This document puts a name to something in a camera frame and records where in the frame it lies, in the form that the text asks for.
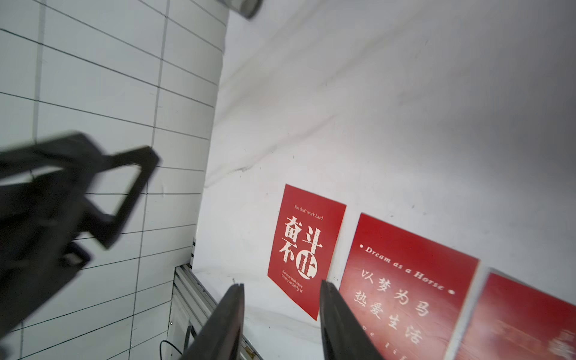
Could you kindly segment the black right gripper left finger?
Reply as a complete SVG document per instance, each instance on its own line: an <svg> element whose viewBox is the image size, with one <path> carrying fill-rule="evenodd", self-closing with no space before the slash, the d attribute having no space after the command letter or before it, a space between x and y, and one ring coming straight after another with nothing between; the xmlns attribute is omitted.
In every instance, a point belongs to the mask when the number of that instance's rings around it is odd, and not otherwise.
<svg viewBox="0 0 576 360"><path fill-rule="evenodd" d="M244 313L244 285L234 284L180 359L239 359Z"/></svg>

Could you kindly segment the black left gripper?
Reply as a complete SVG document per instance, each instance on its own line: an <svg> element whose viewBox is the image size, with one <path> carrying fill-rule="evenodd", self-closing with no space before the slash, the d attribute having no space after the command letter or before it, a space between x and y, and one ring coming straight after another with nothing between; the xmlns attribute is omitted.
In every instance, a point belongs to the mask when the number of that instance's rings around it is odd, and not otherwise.
<svg viewBox="0 0 576 360"><path fill-rule="evenodd" d="M79 234L109 248L126 231L159 163L148 145L107 151L84 133L1 151L2 336L90 262Z"/></svg>

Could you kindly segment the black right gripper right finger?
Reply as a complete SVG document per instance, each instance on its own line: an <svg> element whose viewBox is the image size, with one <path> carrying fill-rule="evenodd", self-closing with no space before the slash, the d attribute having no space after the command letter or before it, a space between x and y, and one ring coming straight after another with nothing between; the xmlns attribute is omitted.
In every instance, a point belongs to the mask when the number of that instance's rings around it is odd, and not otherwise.
<svg viewBox="0 0 576 360"><path fill-rule="evenodd" d="M333 283L322 281L319 298L326 360L384 360Z"/></svg>

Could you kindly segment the red postcard large characters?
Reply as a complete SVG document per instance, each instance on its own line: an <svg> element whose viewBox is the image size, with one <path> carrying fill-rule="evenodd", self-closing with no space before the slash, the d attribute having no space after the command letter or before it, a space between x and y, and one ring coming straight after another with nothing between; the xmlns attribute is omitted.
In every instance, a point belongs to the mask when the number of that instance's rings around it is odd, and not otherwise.
<svg viewBox="0 0 576 360"><path fill-rule="evenodd" d="M317 320L347 206L287 184L274 231L268 277Z"/></svg>

